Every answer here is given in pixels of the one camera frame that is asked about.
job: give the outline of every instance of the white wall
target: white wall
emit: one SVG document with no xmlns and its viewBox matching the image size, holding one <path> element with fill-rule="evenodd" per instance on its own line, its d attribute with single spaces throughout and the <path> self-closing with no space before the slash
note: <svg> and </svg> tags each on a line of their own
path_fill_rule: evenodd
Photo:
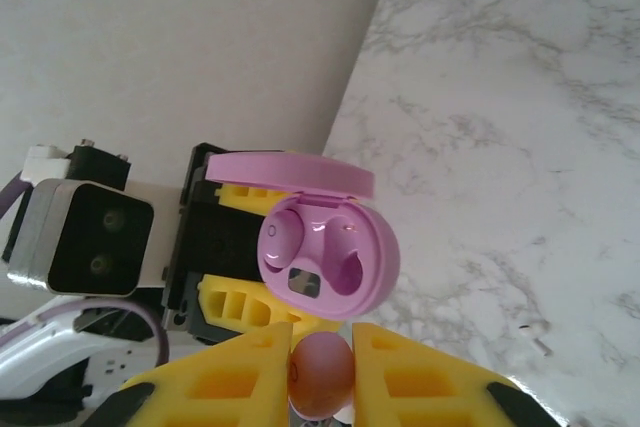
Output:
<svg viewBox="0 0 640 427">
<path fill-rule="evenodd" d="M 0 182 L 83 137 L 176 186 L 202 141 L 320 152 L 376 1 L 0 0 Z M 44 299 L 3 269 L 0 315 Z"/>
</svg>

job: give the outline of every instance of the white connector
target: white connector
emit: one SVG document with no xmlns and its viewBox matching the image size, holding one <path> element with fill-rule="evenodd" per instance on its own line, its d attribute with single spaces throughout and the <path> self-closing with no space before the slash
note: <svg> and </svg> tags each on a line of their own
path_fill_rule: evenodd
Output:
<svg viewBox="0 0 640 427">
<path fill-rule="evenodd" d="M 29 148 L 20 180 L 34 187 L 45 179 L 64 179 L 71 161 L 67 153 L 54 145 L 35 145 Z"/>
</svg>

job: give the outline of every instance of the open case lid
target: open case lid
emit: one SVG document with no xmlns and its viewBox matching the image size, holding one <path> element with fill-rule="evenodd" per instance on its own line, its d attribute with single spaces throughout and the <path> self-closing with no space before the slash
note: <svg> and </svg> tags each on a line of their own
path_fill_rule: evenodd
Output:
<svg viewBox="0 0 640 427">
<path fill-rule="evenodd" d="M 284 192 L 331 197 L 373 197 L 368 170 L 319 155 L 233 152 L 209 158 L 206 179 Z"/>
</svg>

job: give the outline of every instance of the gray marble veining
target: gray marble veining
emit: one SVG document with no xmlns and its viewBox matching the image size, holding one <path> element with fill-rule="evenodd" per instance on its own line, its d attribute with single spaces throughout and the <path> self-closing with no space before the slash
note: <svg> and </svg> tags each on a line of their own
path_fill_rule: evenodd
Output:
<svg viewBox="0 0 640 427">
<path fill-rule="evenodd" d="M 380 0 L 326 153 L 401 244 L 367 320 L 639 425 L 640 0 Z"/>
</svg>

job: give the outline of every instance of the black camera face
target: black camera face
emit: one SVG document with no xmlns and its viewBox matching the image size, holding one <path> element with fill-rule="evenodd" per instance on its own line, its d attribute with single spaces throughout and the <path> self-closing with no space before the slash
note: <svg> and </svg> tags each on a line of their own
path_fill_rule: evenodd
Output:
<svg viewBox="0 0 640 427">
<path fill-rule="evenodd" d="M 49 271 L 51 290 L 129 294 L 142 268 L 153 207 L 142 200 L 83 184 L 73 194 Z"/>
</svg>

